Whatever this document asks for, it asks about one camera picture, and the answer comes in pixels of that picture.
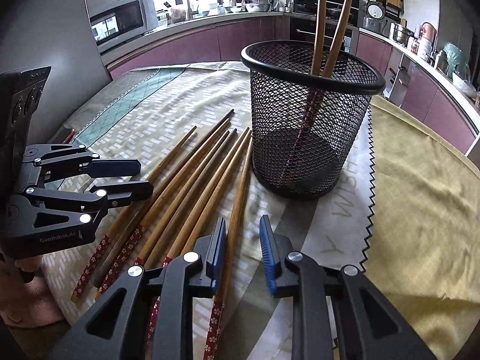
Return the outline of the left hand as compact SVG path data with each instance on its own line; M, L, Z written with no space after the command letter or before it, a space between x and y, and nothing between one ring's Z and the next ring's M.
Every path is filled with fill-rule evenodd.
M14 261L1 253L1 321L10 328L40 328L63 320L41 256Z

